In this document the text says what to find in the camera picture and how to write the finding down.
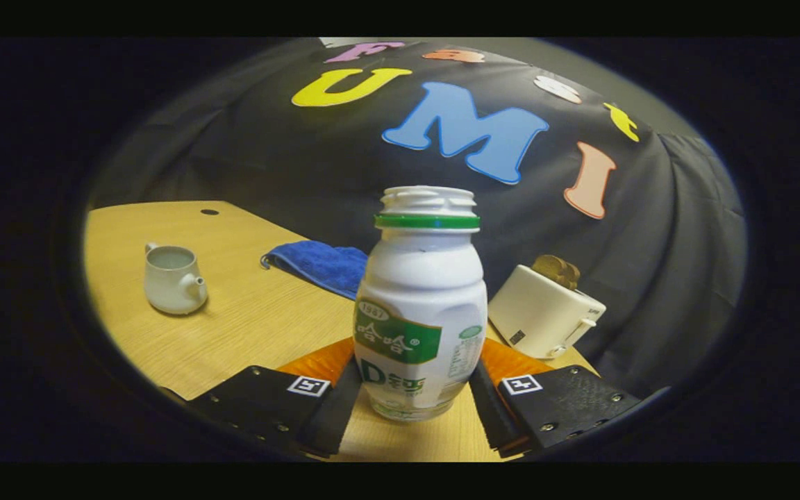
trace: teapot spout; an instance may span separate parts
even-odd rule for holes
[[[190,294],[191,297],[200,297],[202,295],[203,285],[206,281],[203,276],[195,276],[192,272],[188,272],[181,279],[181,287]]]

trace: blue letter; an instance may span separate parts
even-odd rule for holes
[[[520,108],[508,108],[488,117],[478,118],[471,92],[448,83],[426,82],[428,94],[406,117],[399,128],[388,129],[382,139],[409,149],[431,145],[426,133],[439,123],[440,153],[447,158],[460,153],[479,140],[487,139],[479,152],[466,156],[472,170],[502,181],[520,182],[520,161],[537,133],[549,130],[542,118]]]

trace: white bottle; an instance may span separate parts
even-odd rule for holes
[[[356,295],[353,348],[372,407],[406,422],[453,405],[476,367],[486,330],[483,266],[471,244],[474,193],[385,190]]]

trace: blue towel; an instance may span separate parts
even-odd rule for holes
[[[353,247],[330,247],[320,241],[298,241],[280,244],[261,257],[261,265],[269,269],[273,263],[285,270],[307,279],[317,287],[355,300],[366,270],[365,253]]]

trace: pink letter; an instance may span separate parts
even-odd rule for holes
[[[374,42],[373,44],[356,44],[352,49],[346,51],[346,53],[324,61],[324,63],[338,63],[339,61],[344,60],[360,59],[361,55],[372,55],[374,53],[380,53],[388,47],[403,47],[404,45],[405,44],[403,42]]]
[[[574,187],[564,191],[564,198],[576,210],[595,219],[603,219],[603,191],[607,187],[610,170],[616,164],[600,149],[584,142],[576,145],[582,151],[582,165],[578,168],[578,179]]]

